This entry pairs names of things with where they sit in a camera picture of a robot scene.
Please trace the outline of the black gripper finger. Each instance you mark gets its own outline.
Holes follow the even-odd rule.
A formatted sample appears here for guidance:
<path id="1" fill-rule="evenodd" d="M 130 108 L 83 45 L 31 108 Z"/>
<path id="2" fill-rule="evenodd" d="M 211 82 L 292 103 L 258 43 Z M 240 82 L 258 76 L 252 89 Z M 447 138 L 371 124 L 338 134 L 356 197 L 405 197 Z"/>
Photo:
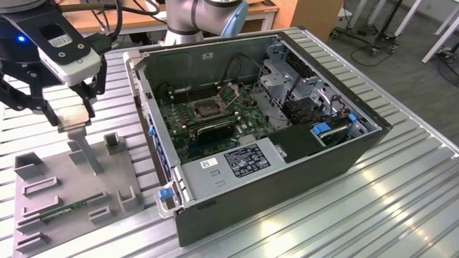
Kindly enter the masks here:
<path id="1" fill-rule="evenodd" d="M 95 110 L 92 103 L 98 101 L 98 95 L 103 95 L 106 92 L 107 84 L 107 60 L 104 55 L 102 56 L 100 70 L 92 78 L 92 82 L 87 84 L 84 81 L 71 86 L 71 90 L 80 96 L 83 105 L 88 112 L 90 118 L 95 117 Z"/>
<path id="2" fill-rule="evenodd" d="M 59 123 L 58 116 L 48 101 L 43 97 L 43 89 L 60 84 L 59 79 L 42 63 L 2 63 L 2 77 L 6 75 L 28 84 L 30 93 L 26 94 L 2 79 L 2 102 L 15 111 L 24 109 L 44 114 L 51 125 Z"/>

